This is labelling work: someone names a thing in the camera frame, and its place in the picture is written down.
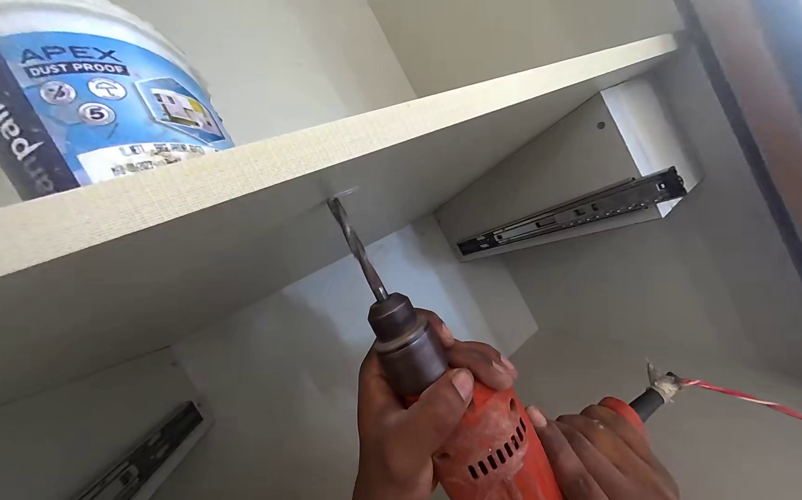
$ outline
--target fingernail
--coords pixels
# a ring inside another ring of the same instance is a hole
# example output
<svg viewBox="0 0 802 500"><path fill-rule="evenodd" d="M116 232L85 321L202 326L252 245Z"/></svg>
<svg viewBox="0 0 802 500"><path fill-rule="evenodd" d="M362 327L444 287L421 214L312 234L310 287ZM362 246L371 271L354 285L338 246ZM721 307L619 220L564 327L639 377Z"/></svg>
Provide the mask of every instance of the fingernail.
<svg viewBox="0 0 802 500"><path fill-rule="evenodd" d="M509 359L505 356L501 356L500 361L506 365L506 368L509 369L509 372L512 374L512 376L518 376L518 370L516 370L515 365L512 364L512 361L509 361Z"/></svg>
<svg viewBox="0 0 802 500"><path fill-rule="evenodd" d="M464 401L468 401L472 396L472 388L475 385L475 379L472 378L472 372L466 369L453 370L451 377L453 387L456 387L457 392Z"/></svg>
<svg viewBox="0 0 802 500"><path fill-rule="evenodd" d="M512 373L510 373L509 370L500 363L497 363L496 361L491 361L491 364L494 365L494 370L497 370L503 375L512 376Z"/></svg>
<svg viewBox="0 0 802 500"><path fill-rule="evenodd" d="M535 426L546 427L546 417L540 413L536 406L528 406L527 415L531 417L531 423Z"/></svg>

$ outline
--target cabinet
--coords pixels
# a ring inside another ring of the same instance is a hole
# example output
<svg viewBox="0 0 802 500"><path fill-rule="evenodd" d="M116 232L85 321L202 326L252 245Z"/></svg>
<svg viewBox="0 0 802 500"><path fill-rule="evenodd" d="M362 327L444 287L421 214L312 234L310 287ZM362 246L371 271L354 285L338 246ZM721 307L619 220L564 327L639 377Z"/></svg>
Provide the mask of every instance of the cabinet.
<svg viewBox="0 0 802 500"><path fill-rule="evenodd" d="M635 396L650 357L802 411L799 277L672 2L117 1L243 145L0 208L0 496L70 497L199 396L155 500L349 498L372 295L324 201L350 189L386 285L497 345L522 401ZM672 165L673 210L452 252ZM684 496L802 497L799 423L695 390L649 427Z"/></svg>
<svg viewBox="0 0 802 500"><path fill-rule="evenodd" d="M401 229L676 49L652 37L0 208L0 400L169 345L347 255L335 193L355 189L343 203L365 244Z"/></svg>

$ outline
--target red and white wire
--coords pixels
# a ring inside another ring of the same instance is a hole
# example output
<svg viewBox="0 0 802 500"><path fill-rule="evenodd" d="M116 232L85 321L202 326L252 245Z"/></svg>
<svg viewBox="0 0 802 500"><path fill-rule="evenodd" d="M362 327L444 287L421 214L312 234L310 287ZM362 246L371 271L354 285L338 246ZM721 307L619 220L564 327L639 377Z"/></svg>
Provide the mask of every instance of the red and white wire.
<svg viewBox="0 0 802 500"><path fill-rule="evenodd" d="M729 396L735 396L736 398L740 398L744 401L749 401L751 403L756 403L759 405L764 405L772 408L774 411L779 411L785 415L792 416L793 418L798 418L802 420L802 414L795 411L794 409L788 408L784 405L775 403L773 401L765 401L757 398L756 396L752 396L751 394L747 394L746 392L735 391L734 389L727 389L725 387L719 387L718 385L712 385L710 383L706 383L703 380L692 380L692 379L682 379L683 385L689 386L693 385L695 387L702 387L704 389L709 389L710 391L721 392L723 394L728 394Z"/></svg>

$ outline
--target paint bucket label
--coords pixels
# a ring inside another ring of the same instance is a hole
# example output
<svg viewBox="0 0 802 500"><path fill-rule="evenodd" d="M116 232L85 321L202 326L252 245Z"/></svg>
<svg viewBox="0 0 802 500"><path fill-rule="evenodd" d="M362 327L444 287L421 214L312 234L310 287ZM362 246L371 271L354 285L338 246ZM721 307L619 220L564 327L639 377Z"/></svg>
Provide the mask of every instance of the paint bucket label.
<svg viewBox="0 0 802 500"><path fill-rule="evenodd" d="M78 33L0 37L0 165L23 199L233 145L195 79L152 51Z"/></svg>

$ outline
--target house image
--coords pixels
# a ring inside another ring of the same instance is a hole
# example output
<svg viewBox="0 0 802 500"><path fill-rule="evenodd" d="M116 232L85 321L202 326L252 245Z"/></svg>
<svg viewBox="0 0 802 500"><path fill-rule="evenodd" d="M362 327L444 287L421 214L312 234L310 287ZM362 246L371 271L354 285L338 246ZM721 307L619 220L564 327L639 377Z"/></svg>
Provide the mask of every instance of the house image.
<svg viewBox="0 0 802 500"><path fill-rule="evenodd" d="M151 94L160 103L169 121L223 136L213 115L199 100L164 89L151 89Z"/></svg>

